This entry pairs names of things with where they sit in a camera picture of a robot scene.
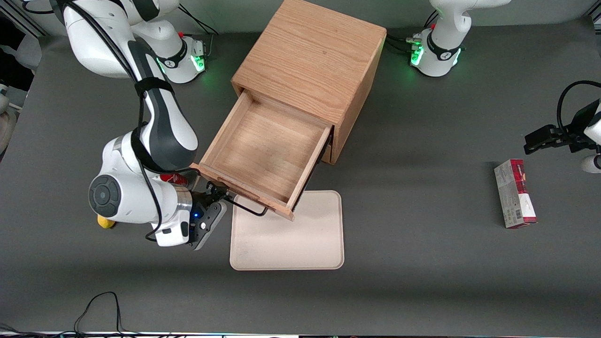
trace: wood grain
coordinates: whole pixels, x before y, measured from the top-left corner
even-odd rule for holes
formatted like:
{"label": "wood grain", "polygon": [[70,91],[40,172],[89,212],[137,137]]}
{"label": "wood grain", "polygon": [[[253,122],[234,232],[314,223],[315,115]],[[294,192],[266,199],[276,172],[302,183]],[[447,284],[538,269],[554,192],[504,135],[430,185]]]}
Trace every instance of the wood grain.
{"label": "wood grain", "polygon": [[232,83],[339,126],[385,35],[371,23],[285,0]]}
{"label": "wood grain", "polygon": [[245,90],[201,160],[201,172],[290,218],[330,128]]}
{"label": "wood grain", "polygon": [[363,75],[363,80],[361,84],[357,88],[355,95],[353,96],[353,100],[349,102],[349,105],[346,109],[346,115],[344,120],[339,125],[339,127],[334,128],[334,138],[332,140],[332,153],[330,157],[330,164],[335,164],[338,158],[340,157],[340,152],[346,143],[346,139],[349,137],[351,129],[355,125],[355,121],[363,108],[363,104],[367,99],[371,91],[371,85],[374,82],[374,77],[376,75],[377,65],[380,60],[380,55],[382,54],[382,49],[384,47],[385,36],[382,37],[380,41],[380,48],[376,49],[371,56],[371,62],[368,69],[365,70],[365,74]]}

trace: wooden drawer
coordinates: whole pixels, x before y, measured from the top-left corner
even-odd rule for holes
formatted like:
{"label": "wooden drawer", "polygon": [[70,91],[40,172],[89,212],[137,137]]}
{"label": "wooden drawer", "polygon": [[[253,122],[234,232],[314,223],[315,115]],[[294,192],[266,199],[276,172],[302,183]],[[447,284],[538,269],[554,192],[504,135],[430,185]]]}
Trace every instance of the wooden drawer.
{"label": "wooden drawer", "polygon": [[201,160],[200,171],[293,220],[293,209],[331,128],[295,108],[244,90]]}

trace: black strap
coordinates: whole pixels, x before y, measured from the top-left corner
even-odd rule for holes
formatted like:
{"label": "black strap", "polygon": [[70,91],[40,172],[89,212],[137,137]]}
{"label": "black strap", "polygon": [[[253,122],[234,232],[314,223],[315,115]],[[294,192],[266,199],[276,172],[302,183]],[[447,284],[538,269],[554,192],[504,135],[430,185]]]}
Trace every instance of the black strap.
{"label": "black strap", "polygon": [[136,82],[136,84],[133,86],[136,88],[138,96],[142,96],[145,91],[153,88],[160,88],[173,93],[173,87],[169,84],[169,82],[159,78],[144,78]]}
{"label": "black strap", "polygon": [[457,53],[459,48],[461,48],[461,46],[458,46],[453,49],[444,49],[442,47],[437,46],[436,43],[434,43],[434,40],[432,40],[432,32],[430,32],[430,34],[428,34],[428,38],[426,39],[426,42],[427,42],[428,48],[432,52],[434,52],[434,54],[436,54],[436,57],[438,58],[439,61],[449,60],[451,57],[453,57],[453,55],[455,55],[455,53]]}
{"label": "black strap", "polygon": [[165,67],[175,68],[175,67],[177,67],[177,65],[180,64],[180,61],[186,57],[187,54],[188,54],[188,44],[186,43],[185,40],[182,39],[182,48],[180,48],[180,51],[177,52],[177,54],[173,55],[170,58],[158,57],[158,59],[160,62],[162,62],[165,65]]}
{"label": "black strap", "polygon": [[[141,79],[133,86],[136,88],[136,92],[140,98],[142,98],[144,92],[154,88],[168,90],[173,93],[173,87],[169,84],[169,82],[154,77]],[[149,170],[159,174],[170,173],[155,163],[155,161],[152,159],[152,156],[150,156],[148,150],[146,150],[146,147],[144,147],[142,141],[140,140],[140,132],[141,129],[139,128],[136,128],[132,131],[131,144],[133,153],[140,160],[140,162],[142,162],[142,165]]]}
{"label": "black strap", "polygon": [[146,147],[144,147],[142,141],[140,141],[140,130],[138,128],[134,129],[132,132],[131,144],[133,153],[136,155],[136,157],[140,160],[140,162],[145,168],[154,171],[158,174],[172,173],[172,171],[167,171],[154,162],[152,156],[150,156],[148,150],[146,150]]}

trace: cardboard box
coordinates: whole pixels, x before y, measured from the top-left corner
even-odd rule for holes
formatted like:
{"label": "cardboard box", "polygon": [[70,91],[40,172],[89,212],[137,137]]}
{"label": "cardboard box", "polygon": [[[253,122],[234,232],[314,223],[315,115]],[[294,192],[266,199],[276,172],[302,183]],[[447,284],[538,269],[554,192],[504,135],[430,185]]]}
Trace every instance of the cardboard box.
{"label": "cardboard box", "polygon": [[518,229],[536,223],[536,214],[526,190],[523,159],[510,159],[496,167],[495,177],[505,227]]}

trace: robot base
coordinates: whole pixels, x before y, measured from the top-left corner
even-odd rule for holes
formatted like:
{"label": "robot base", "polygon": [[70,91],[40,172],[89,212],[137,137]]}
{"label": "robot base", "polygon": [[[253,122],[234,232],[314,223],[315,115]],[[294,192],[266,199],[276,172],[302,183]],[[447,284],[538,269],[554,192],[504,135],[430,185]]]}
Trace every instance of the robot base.
{"label": "robot base", "polygon": [[171,82],[176,84],[184,84],[194,80],[206,68],[203,42],[196,41],[191,37],[183,37],[182,39],[188,46],[188,52],[176,68],[169,67],[159,61],[163,73]]}
{"label": "robot base", "polygon": [[[423,30],[413,35],[413,38],[420,38],[421,41],[426,41],[432,30],[430,28]],[[450,55],[448,60],[441,61],[436,54],[428,48],[428,46],[419,45],[418,49],[411,54],[409,64],[419,69],[420,72],[427,76],[437,78],[446,75],[453,66],[457,64],[457,60],[461,49],[455,54]]]}

